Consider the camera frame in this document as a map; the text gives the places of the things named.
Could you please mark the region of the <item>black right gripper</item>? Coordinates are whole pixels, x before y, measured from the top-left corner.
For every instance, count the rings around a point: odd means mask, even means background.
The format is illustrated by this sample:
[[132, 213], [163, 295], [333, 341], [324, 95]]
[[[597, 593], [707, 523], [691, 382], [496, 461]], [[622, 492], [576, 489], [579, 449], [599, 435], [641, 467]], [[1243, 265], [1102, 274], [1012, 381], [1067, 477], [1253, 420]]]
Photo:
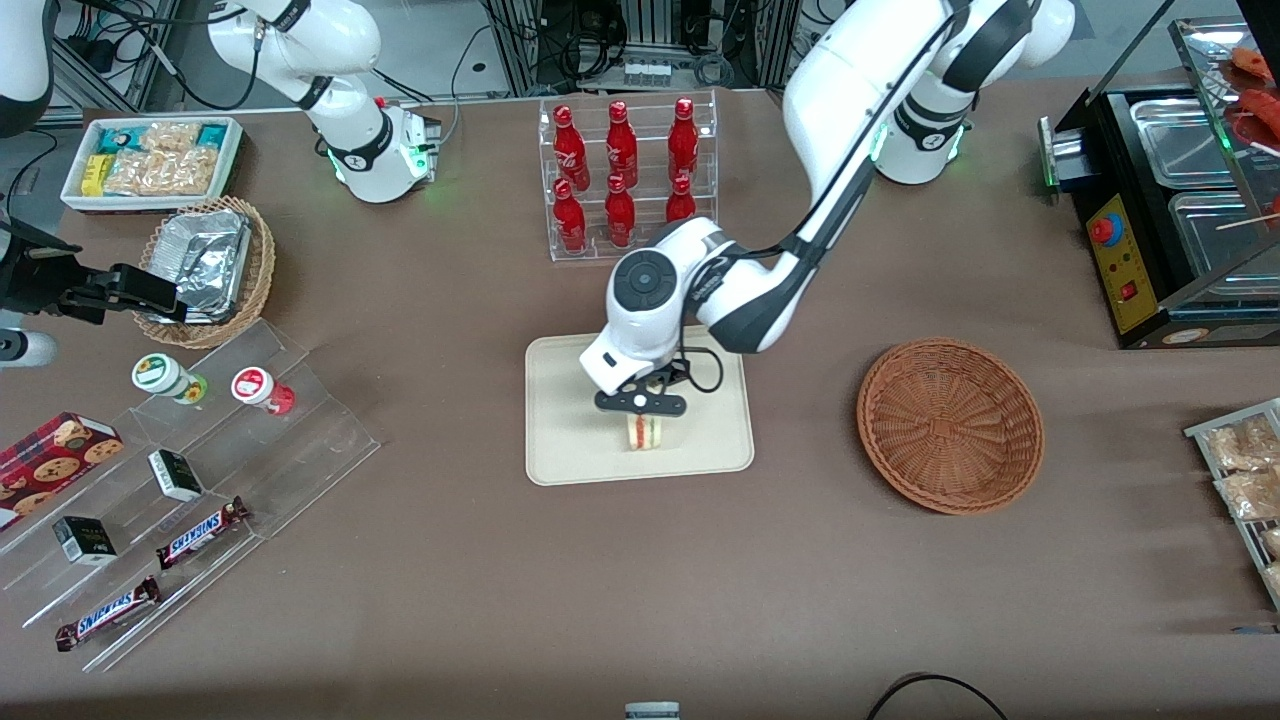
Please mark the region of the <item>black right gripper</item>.
[[91, 270], [76, 255], [79, 247], [31, 225], [4, 225], [1, 305], [24, 315], [49, 314], [104, 323], [118, 304], [174, 323], [186, 323], [188, 306], [177, 286], [128, 264], [111, 266], [111, 283], [88, 283]]

